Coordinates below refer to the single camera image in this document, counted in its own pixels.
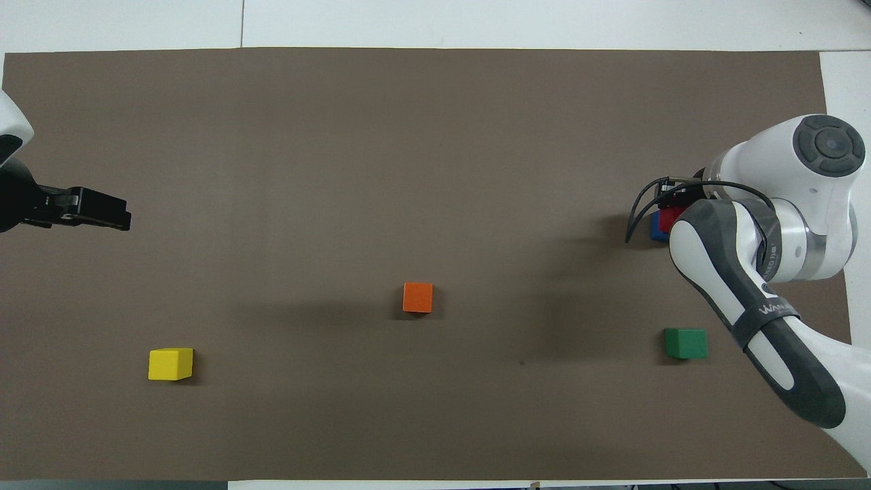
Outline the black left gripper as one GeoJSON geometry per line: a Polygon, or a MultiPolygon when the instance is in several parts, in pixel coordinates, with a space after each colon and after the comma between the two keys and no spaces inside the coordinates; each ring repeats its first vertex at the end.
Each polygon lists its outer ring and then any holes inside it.
{"type": "Polygon", "coordinates": [[[1,233],[18,226],[35,208],[41,227],[91,226],[128,231],[133,220],[124,199],[81,186],[40,188],[24,163],[8,159],[1,168],[1,233]],[[42,190],[46,198],[41,205],[42,190]]]}

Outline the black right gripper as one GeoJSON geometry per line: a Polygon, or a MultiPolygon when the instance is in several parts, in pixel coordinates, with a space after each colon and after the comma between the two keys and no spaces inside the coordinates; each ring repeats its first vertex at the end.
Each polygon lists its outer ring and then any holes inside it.
{"type": "Polygon", "coordinates": [[[675,192],[674,195],[667,195],[674,187],[688,184],[694,181],[701,181],[705,176],[705,170],[699,170],[692,177],[671,177],[671,180],[660,180],[655,191],[655,199],[657,199],[657,208],[671,208],[675,205],[691,205],[699,199],[705,199],[705,189],[703,186],[689,186],[687,189],[681,189],[675,192]]]}

